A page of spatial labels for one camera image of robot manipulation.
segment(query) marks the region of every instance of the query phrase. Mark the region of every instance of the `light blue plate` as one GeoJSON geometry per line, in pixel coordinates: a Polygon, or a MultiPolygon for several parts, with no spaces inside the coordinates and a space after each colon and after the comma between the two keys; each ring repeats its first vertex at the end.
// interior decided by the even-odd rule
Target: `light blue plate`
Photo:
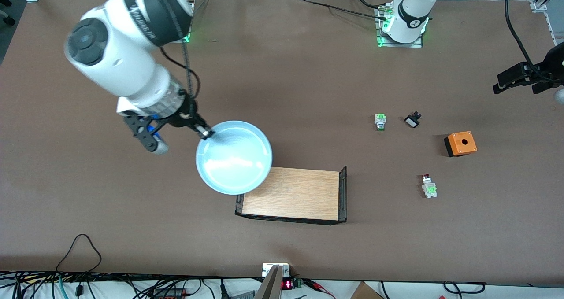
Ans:
{"type": "Polygon", "coordinates": [[[215,134],[200,140],[196,167],[212,189],[241,195],[258,187],[270,172],[272,148],[256,126],[242,121],[222,122],[215,134]]]}

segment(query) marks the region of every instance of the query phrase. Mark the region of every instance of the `brown table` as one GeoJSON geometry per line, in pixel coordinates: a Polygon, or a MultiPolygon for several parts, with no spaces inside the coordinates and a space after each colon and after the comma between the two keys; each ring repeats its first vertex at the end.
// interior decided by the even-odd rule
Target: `brown table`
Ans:
{"type": "MultiPolygon", "coordinates": [[[[235,198],[197,174],[187,129],[163,129],[167,155],[145,152],[116,98],[63,56],[66,34],[104,1],[28,4],[0,67],[0,269],[52,270],[88,233],[99,271],[249,277],[287,261],[315,278],[564,281],[564,107],[551,92],[492,93],[523,60],[502,2],[437,2],[423,49],[378,48],[372,20],[298,0],[210,0],[199,12],[189,51],[206,120],[261,128],[274,166],[347,165],[348,222],[322,226],[235,216],[235,198]],[[412,111],[417,129],[402,122],[412,111]],[[445,157],[443,135],[464,130],[478,152],[445,157]],[[423,198],[425,173],[436,199],[423,198]]],[[[527,2],[512,14],[540,61],[552,47],[544,17],[527,2]]],[[[82,240],[62,269],[93,262],[82,240]]]]}

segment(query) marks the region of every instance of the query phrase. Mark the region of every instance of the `green and white connector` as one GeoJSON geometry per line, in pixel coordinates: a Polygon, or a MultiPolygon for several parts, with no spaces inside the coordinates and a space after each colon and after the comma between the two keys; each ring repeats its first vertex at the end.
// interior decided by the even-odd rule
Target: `green and white connector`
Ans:
{"type": "Polygon", "coordinates": [[[386,126],[386,114],[378,113],[374,115],[374,125],[378,131],[383,131],[386,126]]]}
{"type": "Polygon", "coordinates": [[[425,197],[437,197],[437,185],[435,185],[428,174],[423,175],[423,185],[421,188],[425,192],[425,197]]]}

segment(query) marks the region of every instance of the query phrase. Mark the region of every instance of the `black strap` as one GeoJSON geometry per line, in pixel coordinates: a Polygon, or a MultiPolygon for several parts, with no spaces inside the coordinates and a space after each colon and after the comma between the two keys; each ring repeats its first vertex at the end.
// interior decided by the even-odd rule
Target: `black strap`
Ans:
{"type": "Polygon", "coordinates": [[[159,39],[157,38],[157,35],[155,35],[155,33],[151,30],[151,27],[149,27],[149,22],[147,22],[147,20],[141,13],[141,9],[139,9],[139,6],[137,5],[137,1],[136,0],[123,0],[123,1],[125,2],[125,7],[129,11],[129,16],[131,16],[131,19],[135,22],[137,28],[139,28],[139,30],[143,32],[145,37],[147,37],[147,39],[149,39],[155,46],[159,46],[159,39]]]}
{"type": "Polygon", "coordinates": [[[423,24],[423,22],[425,22],[425,20],[427,20],[427,17],[429,17],[429,14],[423,16],[423,17],[415,17],[415,16],[411,16],[410,14],[407,14],[407,12],[403,9],[403,1],[399,2],[399,6],[397,7],[397,11],[399,12],[399,17],[401,17],[401,19],[405,20],[405,23],[407,24],[407,27],[409,28],[417,28],[419,27],[419,25],[423,24]]]}

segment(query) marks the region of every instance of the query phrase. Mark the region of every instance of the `orange box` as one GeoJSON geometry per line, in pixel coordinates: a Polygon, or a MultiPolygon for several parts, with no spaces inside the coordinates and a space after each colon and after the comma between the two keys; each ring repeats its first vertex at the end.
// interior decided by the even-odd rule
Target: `orange box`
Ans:
{"type": "Polygon", "coordinates": [[[470,131],[452,133],[445,138],[449,157],[463,156],[478,150],[470,131]]]}

